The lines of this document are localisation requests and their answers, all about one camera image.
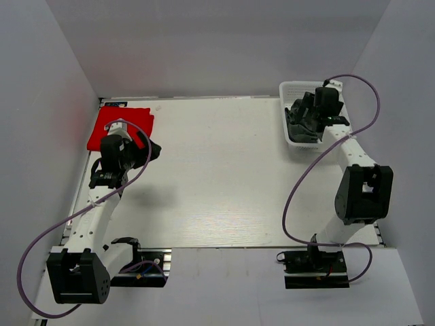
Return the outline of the dark grey t-shirt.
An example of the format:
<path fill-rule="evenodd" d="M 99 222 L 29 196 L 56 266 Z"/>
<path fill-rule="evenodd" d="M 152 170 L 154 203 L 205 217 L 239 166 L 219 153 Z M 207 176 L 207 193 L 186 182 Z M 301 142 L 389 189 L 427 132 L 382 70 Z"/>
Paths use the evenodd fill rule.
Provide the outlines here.
<path fill-rule="evenodd" d="M 318 142 L 318 135 L 302 124 L 297 124 L 294 121 L 294 114 L 287 107 L 285 108 L 285 119 L 288 128 L 288 135 L 291 141 L 294 143 Z"/>

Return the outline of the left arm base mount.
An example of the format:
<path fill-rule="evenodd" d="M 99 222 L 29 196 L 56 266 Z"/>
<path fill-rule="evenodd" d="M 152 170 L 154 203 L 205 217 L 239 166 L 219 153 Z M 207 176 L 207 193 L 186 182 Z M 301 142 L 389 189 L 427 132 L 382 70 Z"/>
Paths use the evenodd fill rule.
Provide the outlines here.
<path fill-rule="evenodd" d="M 132 259 L 111 279 L 112 287 L 163 288 L 171 269 L 172 249 L 143 248 L 137 238 L 121 237 L 111 241 L 107 249 L 124 246 Z"/>

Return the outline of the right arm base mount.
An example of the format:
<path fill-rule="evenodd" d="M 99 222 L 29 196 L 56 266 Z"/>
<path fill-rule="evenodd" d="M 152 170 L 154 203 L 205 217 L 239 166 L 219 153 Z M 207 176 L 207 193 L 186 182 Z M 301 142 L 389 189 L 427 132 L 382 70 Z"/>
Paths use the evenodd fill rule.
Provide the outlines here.
<path fill-rule="evenodd" d="M 282 251 L 276 258 L 284 267 L 286 289 L 349 288 L 347 266 L 342 251 Z"/>

